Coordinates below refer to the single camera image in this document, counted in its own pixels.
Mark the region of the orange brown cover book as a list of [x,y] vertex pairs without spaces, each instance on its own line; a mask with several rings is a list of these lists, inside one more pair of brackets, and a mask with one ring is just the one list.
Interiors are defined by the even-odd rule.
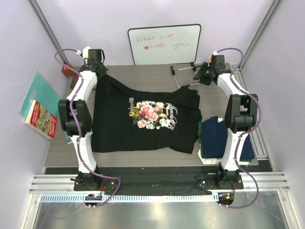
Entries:
[[74,73],[73,77],[72,77],[72,81],[71,81],[71,84],[70,84],[70,88],[73,89],[77,83],[79,79],[79,75],[77,73]]

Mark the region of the blue cover book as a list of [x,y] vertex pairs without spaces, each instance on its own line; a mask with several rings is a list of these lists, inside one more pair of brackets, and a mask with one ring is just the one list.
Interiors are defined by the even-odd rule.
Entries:
[[72,144],[72,139],[71,139],[71,137],[70,137],[66,132],[65,132],[64,134],[65,134],[66,143],[67,143],[67,144]]

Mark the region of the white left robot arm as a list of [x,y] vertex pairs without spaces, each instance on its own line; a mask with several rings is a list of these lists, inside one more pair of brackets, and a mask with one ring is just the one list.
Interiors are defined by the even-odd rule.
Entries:
[[103,64],[105,55],[102,49],[87,46],[82,51],[72,51],[83,58],[84,64],[79,71],[62,64],[79,77],[69,96],[58,102],[61,127],[72,140],[79,163],[78,174],[71,181],[74,182],[75,191],[98,190],[102,178],[92,153],[92,117],[87,101],[98,80],[108,69]]

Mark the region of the black t shirt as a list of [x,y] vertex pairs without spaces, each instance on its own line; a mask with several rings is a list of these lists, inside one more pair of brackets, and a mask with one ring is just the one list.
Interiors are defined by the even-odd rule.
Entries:
[[97,82],[91,147],[96,153],[170,148],[190,154],[202,119],[197,90],[131,89],[109,75]]

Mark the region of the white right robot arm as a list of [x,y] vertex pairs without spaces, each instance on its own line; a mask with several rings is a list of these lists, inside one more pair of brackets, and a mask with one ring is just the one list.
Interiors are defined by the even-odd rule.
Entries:
[[204,85],[214,82],[228,96],[224,115],[227,140],[224,155],[215,175],[206,175],[203,183],[214,188],[229,189],[240,183],[240,157],[244,142],[257,122],[258,96],[250,94],[236,80],[234,73],[225,67],[225,57],[214,52],[194,77]]

